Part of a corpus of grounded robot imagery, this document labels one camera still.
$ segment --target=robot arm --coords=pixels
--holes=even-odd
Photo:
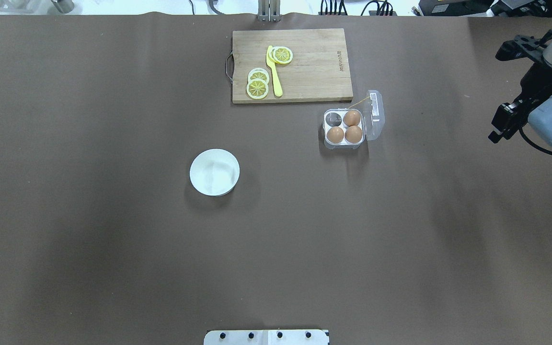
[[[534,65],[521,79],[521,94],[513,103],[498,107],[489,139],[494,143],[508,140],[529,122],[552,146],[552,30],[541,39],[517,35],[504,42],[495,57],[500,61],[528,57]]]

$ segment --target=lemon slice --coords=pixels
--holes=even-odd
[[[266,83],[270,82],[270,75],[267,70],[263,68],[254,68],[248,72],[248,82],[253,79],[263,79]]]
[[[253,100],[260,100],[267,96],[269,88],[267,87],[267,81],[263,79],[252,79],[246,85],[246,93]]]
[[[286,65],[293,60],[293,52],[286,46],[275,46],[270,52],[270,57],[275,63]]]

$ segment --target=white bowl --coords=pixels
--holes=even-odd
[[[210,149],[195,157],[189,176],[191,184],[201,194],[221,196],[236,185],[240,176],[240,165],[229,151]]]

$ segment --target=knife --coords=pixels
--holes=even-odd
[[[265,64],[272,70],[272,85],[274,86],[274,96],[282,96],[282,86],[280,86],[280,79],[278,79],[278,73],[276,72],[276,63],[270,59],[270,51],[272,46],[268,46],[265,53]]]

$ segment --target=cutting board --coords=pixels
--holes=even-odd
[[[293,61],[276,65],[282,97],[274,96],[267,46],[288,46]],[[233,32],[233,103],[351,101],[353,86],[348,68],[344,29],[262,30]],[[269,93],[262,100],[246,94],[248,72],[270,72]]]

